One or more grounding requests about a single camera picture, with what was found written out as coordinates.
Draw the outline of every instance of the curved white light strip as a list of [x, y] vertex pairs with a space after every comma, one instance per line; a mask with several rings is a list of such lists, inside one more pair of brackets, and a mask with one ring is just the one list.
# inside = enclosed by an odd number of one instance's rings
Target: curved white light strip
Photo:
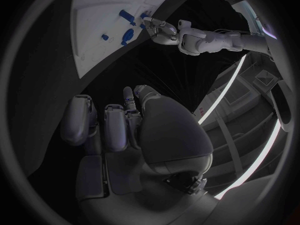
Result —
[[281, 124], [279, 122], [279, 120], [277, 119], [276, 125], [274, 127], [274, 130], [269, 138], [269, 140], [267, 141], [265, 147], [263, 148], [262, 152], [260, 153], [260, 155], [258, 156], [258, 158], [254, 161], [254, 163], [248, 168], [248, 170], [241, 176], [239, 177], [239, 179], [237, 179], [232, 185], [230, 185], [228, 188], [226, 188], [224, 191], [222, 191], [221, 193], [219, 193], [218, 195], [215, 196], [216, 199], [221, 199], [223, 197], [223, 195], [232, 188], [238, 187], [241, 184], [243, 184], [253, 173], [254, 171], [260, 166], [260, 164], [263, 162], [263, 160], [265, 159], [265, 157], [267, 156], [268, 152], [270, 151], [278, 133], [279, 130], [281, 128]]
[[221, 92], [220, 96], [216, 99], [216, 101], [213, 103], [213, 105], [208, 109], [208, 111], [204, 114], [203, 117], [201, 117], [201, 119], [198, 121], [198, 123], [201, 125], [204, 120], [213, 112], [213, 110], [215, 110], [216, 106], [219, 104], [219, 102], [222, 100], [222, 98], [225, 96], [225, 94], [227, 93], [227, 91], [229, 90], [230, 86], [233, 84], [234, 80], [236, 79], [243, 63], [244, 60], [246, 58], [246, 55], [243, 56], [232, 76], [232, 78], [229, 80], [229, 82], [227, 83], [226, 87], [224, 88], [224, 90]]
[[267, 31], [264, 29], [264, 27], [262, 27], [262, 31], [263, 31], [265, 34], [269, 35], [270, 37], [272, 37], [272, 38], [274, 38], [274, 39], [277, 39], [277, 37], [275, 37], [273, 34], [267, 32]]

